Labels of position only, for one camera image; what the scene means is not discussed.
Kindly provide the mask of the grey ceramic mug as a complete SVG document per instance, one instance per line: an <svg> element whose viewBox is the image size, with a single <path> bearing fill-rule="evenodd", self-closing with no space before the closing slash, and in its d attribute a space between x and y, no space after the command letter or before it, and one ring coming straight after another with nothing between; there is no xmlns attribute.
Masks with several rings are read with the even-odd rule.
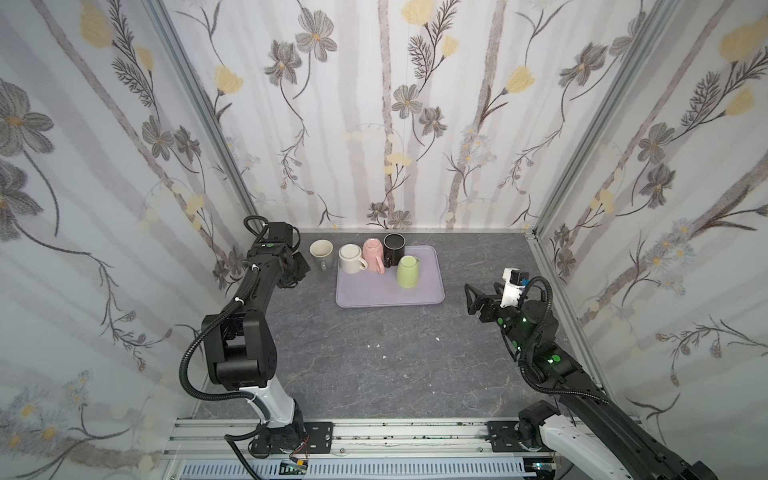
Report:
<svg viewBox="0 0 768 480"><path fill-rule="evenodd" d="M319 271L328 272L335 268L334 245L330 240L318 239L309 247L309 253Z"/></svg>

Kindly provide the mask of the light green ceramic mug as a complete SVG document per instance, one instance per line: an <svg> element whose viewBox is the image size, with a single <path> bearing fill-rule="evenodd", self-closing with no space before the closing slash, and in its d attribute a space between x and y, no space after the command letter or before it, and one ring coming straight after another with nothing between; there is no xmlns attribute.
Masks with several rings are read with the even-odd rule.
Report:
<svg viewBox="0 0 768 480"><path fill-rule="evenodd" d="M403 289L413 289L418 285L420 260L412 255L403 256L397 266L397 283Z"/></svg>

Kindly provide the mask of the black ceramic mug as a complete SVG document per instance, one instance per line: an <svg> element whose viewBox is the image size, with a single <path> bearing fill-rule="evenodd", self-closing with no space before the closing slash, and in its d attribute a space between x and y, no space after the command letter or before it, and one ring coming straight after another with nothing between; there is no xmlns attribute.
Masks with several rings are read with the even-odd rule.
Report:
<svg viewBox="0 0 768 480"><path fill-rule="evenodd" d="M405 238L398 233L386 235L382 241L385 268L396 267L405 255Z"/></svg>

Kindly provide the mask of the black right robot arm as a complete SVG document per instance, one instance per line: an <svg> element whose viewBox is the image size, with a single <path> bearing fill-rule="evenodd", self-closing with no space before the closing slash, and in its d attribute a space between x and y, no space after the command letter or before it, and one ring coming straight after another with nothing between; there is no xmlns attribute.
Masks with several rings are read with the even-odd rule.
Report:
<svg viewBox="0 0 768 480"><path fill-rule="evenodd" d="M556 399L591 432L584 435L557 408L540 401L519 414L520 443L551 449L593 479L715 478L703 462L687 462L641 428L556 342L559 323L547 279L536 276L510 289L514 299L507 302L500 283L491 294L466 284L468 313L496 324L525 383Z"/></svg>

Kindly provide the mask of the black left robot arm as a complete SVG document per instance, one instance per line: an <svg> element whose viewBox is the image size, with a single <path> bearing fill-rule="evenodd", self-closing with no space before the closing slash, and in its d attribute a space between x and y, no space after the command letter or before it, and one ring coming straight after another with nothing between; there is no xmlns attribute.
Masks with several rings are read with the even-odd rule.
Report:
<svg viewBox="0 0 768 480"><path fill-rule="evenodd" d="M266 312L273 291L296 287L310 267L299 251L301 237L293 225L249 215L244 226L255 240L240 263L241 282L219 314L203 319L198 338L210 382L225 391L196 396L208 402L248 402L262 419L248 450L256 458L265 458L296 451L307 438L297 402L276 377L277 348Z"/></svg>

